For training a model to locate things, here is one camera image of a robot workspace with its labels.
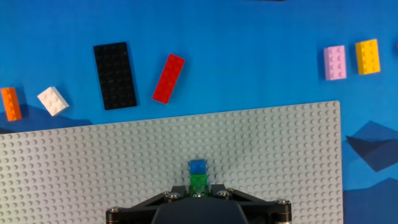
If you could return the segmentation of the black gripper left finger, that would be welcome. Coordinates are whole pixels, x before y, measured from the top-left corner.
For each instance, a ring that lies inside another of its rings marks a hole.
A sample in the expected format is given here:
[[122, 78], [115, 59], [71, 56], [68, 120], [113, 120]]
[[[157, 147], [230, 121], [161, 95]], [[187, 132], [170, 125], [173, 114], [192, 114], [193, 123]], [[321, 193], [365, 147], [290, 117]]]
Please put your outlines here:
[[187, 187], [173, 186], [171, 190], [159, 193], [132, 207], [111, 207], [105, 211], [106, 224], [109, 223], [150, 223], [161, 205], [188, 197]]

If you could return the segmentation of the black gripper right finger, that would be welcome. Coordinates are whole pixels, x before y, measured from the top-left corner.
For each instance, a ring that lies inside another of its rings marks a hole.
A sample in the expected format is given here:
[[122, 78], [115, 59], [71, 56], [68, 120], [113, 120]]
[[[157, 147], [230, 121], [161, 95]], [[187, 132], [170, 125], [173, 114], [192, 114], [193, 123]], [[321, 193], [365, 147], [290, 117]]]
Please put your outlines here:
[[292, 223], [292, 204], [287, 199], [267, 201], [223, 184], [213, 184], [208, 189], [207, 196], [227, 201], [216, 208], [235, 223]]

